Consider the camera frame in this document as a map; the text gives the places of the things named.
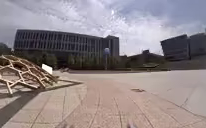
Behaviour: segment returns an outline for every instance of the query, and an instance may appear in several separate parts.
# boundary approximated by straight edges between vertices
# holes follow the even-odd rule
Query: sky
[[[160,41],[206,28],[206,0],[0,0],[0,42],[17,29],[120,38],[120,54],[162,54]]]

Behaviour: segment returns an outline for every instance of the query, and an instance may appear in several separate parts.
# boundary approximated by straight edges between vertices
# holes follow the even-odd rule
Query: sidewalk
[[[206,120],[148,92],[134,92],[108,79],[76,77],[87,95],[58,128],[206,128]]]
[[[131,123],[137,128],[206,128],[204,118],[124,83],[59,75],[84,84],[0,97],[0,127],[127,128]]]

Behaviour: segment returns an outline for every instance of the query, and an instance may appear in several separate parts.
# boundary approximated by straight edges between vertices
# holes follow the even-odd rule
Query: building facade
[[[189,39],[187,35],[161,41],[164,57],[168,61],[187,60],[189,55]]]
[[[189,37],[191,58],[206,55],[206,34],[199,33]]]
[[[137,54],[128,57],[130,67],[141,68],[144,64],[161,64],[164,62],[164,57],[154,53],[150,53],[149,50],[144,50],[142,54]]]
[[[17,30],[14,42],[14,51],[46,51],[54,53],[60,60],[69,55],[101,58],[105,48],[110,49],[111,56],[119,57],[119,38],[45,30]]]

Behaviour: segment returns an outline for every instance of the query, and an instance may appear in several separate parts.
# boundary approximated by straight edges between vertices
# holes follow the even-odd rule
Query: hexagonal pattern
[[[6,84],[8,92],[12,94],[12,88],[22,85],[30,89],[46,88],[57,82],[57,78],[29,62],[12,55],[0,56],[0,82]]]

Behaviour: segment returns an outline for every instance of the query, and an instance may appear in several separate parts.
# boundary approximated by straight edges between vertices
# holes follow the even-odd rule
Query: lamp post
[[[107,70],[108,69],[108,55],[110,54],[110,49],[105,48],[104,54],[105,54],[105,70]]]

